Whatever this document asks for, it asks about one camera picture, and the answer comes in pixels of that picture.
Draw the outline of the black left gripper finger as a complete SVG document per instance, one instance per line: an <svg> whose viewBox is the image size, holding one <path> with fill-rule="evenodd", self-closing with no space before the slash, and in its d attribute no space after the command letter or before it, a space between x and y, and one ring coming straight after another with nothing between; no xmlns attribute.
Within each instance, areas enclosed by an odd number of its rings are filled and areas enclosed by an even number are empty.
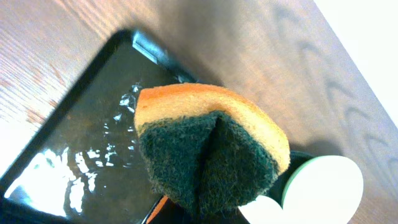
<svg viewBox="0 0 398 224"><path fill-rule="evenodd" d="M146 224L249 224L238 208L219 212L201 220L194 220L182 207L162 196L146 216Z"/></svg>

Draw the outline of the orange green scrub sponge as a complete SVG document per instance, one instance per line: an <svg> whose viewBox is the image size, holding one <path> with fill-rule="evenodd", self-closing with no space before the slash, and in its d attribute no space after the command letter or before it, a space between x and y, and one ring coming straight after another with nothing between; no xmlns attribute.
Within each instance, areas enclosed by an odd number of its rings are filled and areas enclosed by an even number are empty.
<svg viewBox="0 0 398 224"><path fill-rule="evenodd" d="M226 88L146 88L134 125L154 190L195 219L267 192L289 167L287 136L258 106Z"/></svg>

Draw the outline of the pale green plate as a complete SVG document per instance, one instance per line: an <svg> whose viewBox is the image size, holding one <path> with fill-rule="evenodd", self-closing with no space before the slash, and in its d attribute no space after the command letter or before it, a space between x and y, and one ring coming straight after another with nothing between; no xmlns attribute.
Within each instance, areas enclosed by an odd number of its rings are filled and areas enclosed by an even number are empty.
<svg viewBox="0 0 398 224"><path fill-rule="evenodd" d="M259 195L255 200L240 206L239 211L250 224L283 224L282 207L273 199Z"/></svg>

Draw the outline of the green plate with ketchup stain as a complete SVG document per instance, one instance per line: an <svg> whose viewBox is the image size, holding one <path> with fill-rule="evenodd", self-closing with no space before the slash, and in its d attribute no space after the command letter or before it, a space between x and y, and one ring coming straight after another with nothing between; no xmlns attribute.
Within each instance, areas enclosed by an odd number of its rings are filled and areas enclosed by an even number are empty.
<svg viewBox="0 0 398 224"><path fill-rule="evenodd" d="M310 159L288 180L282 209L289 223L347 224L361 202L359 166L343 156Z"/></svg>

